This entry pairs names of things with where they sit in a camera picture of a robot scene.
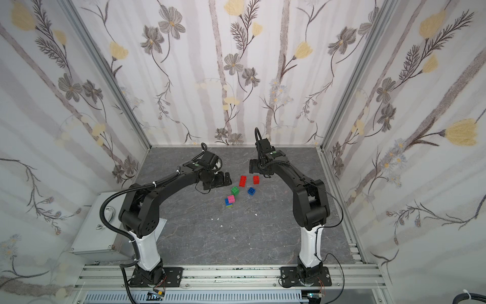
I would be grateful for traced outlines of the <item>long red lego brick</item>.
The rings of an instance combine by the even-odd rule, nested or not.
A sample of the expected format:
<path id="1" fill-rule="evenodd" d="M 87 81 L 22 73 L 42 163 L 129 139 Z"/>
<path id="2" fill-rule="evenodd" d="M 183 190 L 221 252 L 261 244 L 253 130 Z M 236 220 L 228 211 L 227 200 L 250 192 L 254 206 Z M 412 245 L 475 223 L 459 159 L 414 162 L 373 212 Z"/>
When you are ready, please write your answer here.
<path id="1" fill-rule="evenodd" d="M 239 181 L 239 187 L 246 187 L 247 177 L 241 176 Z"/>

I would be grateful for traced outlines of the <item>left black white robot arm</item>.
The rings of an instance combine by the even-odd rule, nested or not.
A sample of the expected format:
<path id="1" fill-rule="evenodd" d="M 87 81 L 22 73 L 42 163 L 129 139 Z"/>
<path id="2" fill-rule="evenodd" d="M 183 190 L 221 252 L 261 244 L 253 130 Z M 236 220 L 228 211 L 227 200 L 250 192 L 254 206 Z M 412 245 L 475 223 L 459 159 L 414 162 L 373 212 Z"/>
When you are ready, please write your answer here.
<path id="1" fill-rule="evenodd" d="M 135 184 L 126 193 L 119 221 L 127 231 L 135 250 L 135 270 L 130 280 L 131 286 L 155 286 L 167 277 L 156 244 L 159 208 L 172 195 L 200 182 L 206 194 L 212 189 L 232 184 L 230 174 L 221 172 L 218 166 L 210 167 L 201 162 L 190 161 L 169 176 L 143 186 Z"/>

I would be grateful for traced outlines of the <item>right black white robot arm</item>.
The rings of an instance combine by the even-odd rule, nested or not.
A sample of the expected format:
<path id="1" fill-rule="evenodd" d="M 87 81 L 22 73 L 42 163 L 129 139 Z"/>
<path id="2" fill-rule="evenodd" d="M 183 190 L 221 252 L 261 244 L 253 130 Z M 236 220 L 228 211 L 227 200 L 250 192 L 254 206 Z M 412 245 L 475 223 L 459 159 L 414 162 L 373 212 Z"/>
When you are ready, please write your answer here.
<path id="1" fill-rule="evenodd" d="M 297 260 L 297 277 L 311 284 L 323 274 L 320 253 L 323 228 L 330 216 L 329 199 L 324 183 L 305 176 L 280 151 L 269 152 L 249 161 L 249 172 L 265 177 L 279 176 L 292 192 L 292 213 L 301 228 L 301 249 Z"/>

